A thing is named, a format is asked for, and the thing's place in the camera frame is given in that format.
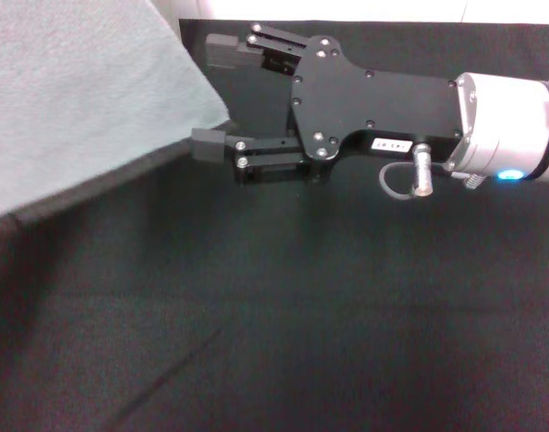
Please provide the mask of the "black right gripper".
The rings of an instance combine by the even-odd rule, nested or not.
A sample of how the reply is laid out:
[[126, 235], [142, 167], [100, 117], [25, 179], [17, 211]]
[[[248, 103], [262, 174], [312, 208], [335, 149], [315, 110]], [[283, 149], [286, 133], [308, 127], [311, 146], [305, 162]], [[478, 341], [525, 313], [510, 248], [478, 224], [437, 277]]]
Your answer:
[[329, 178], [350, 156], [410, 160], [411, 150], [380, 150], [377, 139], [426, 144], [445, 162], [464, 136], [456, 86], [444, 77], [384, 72], [352, 63], [329, 36], [310, 39], [261, 23], [244, 38], [211, 33], [206, 62], [292, 75], [295, 137], [250, 138], [194, 129], [191, 156], [231, 165], [240, 185]]

